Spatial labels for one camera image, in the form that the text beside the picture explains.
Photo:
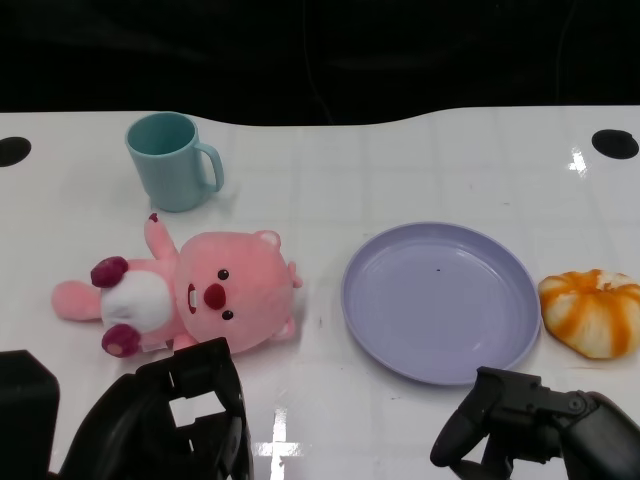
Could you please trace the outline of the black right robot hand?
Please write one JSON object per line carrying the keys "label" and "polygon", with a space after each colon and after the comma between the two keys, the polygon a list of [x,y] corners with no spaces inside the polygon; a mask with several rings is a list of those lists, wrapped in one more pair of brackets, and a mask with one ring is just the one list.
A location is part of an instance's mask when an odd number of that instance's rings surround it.
{"label": "black right robot hand", "polygon": [[597,392],[557,392],[538,376],[481,367],[430,454],[461,479],[508,479],[513,463],[563,460],[570,479],[636,479],[639,427]]}

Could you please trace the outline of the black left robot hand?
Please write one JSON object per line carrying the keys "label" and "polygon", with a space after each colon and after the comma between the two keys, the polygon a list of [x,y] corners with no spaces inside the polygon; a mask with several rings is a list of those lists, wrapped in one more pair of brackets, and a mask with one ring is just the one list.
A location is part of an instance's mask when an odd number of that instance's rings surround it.
{"label": "black left robot hand", "polygon": [[56,377],[31,353],[2,353],[2,478],[254,476],[242,387],[223,338],[120,377],[89,411],[52,473],[59,400]]}

